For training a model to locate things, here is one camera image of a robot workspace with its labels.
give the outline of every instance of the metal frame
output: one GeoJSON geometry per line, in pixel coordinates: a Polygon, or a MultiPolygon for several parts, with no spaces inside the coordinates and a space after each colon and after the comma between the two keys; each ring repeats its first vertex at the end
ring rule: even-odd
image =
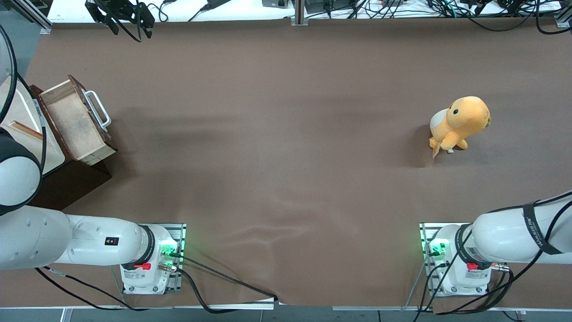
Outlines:
{"type": "Polygon", "coordinates": [[[570,21],[572,21],[572,2],[568,3],[566,7],[562,8],[562,10],[560,10],[560,12],[558,12],[554,18],[556,19],[556,25],[559,28],[569,28],[570,21]]]}
{"type": "Polygon", "coordinates": [[[292,26],[308,25],[308,20],[304,18],[304,2],[305,0],[294,0],[294,18],[292,18],[292,26]]]}
{"type": "Polygon", "coordinates": [[[40,34],[49,34],[51,32],[53,23],[38,8],[36,8],[30,0],[10,0],[10,2],[22,14],[25,14],[28,20],[40,26],[40,34]]]}

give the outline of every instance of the electronic equipment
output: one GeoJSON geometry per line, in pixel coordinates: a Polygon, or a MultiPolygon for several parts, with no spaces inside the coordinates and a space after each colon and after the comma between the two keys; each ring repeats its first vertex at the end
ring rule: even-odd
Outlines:
{"type": "Polygon", "coordinates": [[[119,33],[117,24],[129,33],[120,20],[137,25],[137,29],[143,29],[147,38],[151,38],[153,34],[151,29],[155,24],[155,18],[143,2],[138,1],[133,5],[129,0],[87,0],[85,7],[95,22],[108,26],[115,35],[119,33]]]}
{"type": "Polygon", "coordinates": [[[288,7],[288,1],[289,0],[262,0],[262,6],[286,9],[288,7]]]}

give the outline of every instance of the stuffed toy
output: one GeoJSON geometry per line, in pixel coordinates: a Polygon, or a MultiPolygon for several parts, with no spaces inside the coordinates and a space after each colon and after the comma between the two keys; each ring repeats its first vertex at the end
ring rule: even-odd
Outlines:
{"type": "Polygon", "coordinates": [[[487,105],[478,97],[462,97],[447,109],[437,112],[431,118],[432,138],[429,146],[433,148],[433,160],[440,149],[449,153],[453,147],[468,147],[465,139],[491,125],[491,114],[487,105]]]}

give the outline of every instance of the drawer handle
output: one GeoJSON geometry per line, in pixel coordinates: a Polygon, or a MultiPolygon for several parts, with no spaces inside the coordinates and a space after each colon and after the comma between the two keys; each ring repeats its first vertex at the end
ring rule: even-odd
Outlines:
{"type": "Polygon", "coordinates": [[[88,102],[88,105],[92,109],[93,115],[96,116],[96,119],[97,119],[98,123],[100,124],[101,128],[105,132],[107,132],[107,127],[109,126],[109,124],[111,124],[111,117],[109,117],[109,114],[105,110],[105,107],[104,107],[103,103],[101,103],[101,100],[97,96],[97,93],[95,93],[94,91],[86,91],[83,88],[81,89],[81,92],[84,94],[85,100],[88,102]],[[101,120],[100,114],[97,112],[96,107],[93,106],[92,100],[89,99],[89,96],[93,97],[96,100],[97,104],[99,104],[101,112],[105,116],[105,122],[103,122],[101,120]]]}

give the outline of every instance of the warning label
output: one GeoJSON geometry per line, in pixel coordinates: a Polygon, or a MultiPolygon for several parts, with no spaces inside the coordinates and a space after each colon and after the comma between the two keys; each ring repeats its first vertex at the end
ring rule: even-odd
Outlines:
{"type": "Polygon", "coordinates": [[[117,246],[117,245],[119,245],[119,237],[105,238],[105,246],[117,246]]]}
{"type": "Polygon", "coordinates": [[[467,273],[465,274],[466,278],[470,278],[473,280],[480,280],[483,278],[488,278],[488,272],[479,272],[479,271],[474,271],[474,270],[468,270],[467,273]]]}
{"type": "Polygon", "coordinates": [[[138,278],[144,278],[144,277],[145,277],[145,274],[139,274],[139,273],[137,273],[137,272],[127,272],[127,271],[125,271],[125,272],[123,273],[123,276],[124,276],[125,278],[129,278],[130,280],[136,280],[136,279],[138,279],[138,278]]]}

